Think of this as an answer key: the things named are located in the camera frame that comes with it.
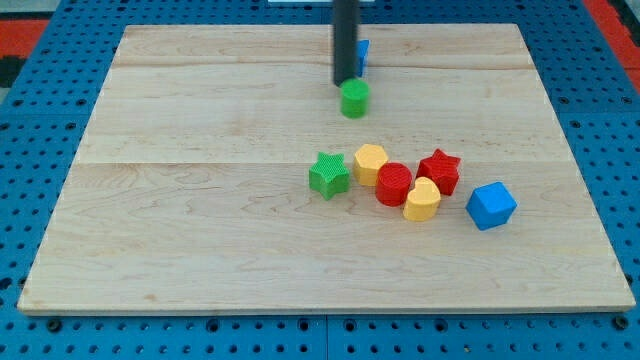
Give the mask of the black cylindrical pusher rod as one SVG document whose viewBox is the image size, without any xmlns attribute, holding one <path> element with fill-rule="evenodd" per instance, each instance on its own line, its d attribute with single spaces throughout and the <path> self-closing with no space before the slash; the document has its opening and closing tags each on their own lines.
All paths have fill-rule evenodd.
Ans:
<svg viewBox="0 0 640 360">
<path fill-rule="evenodd" d="M 333 0 L 333 82 L 354 78 L 358 67 L 359 1 Z"/>
</svg>

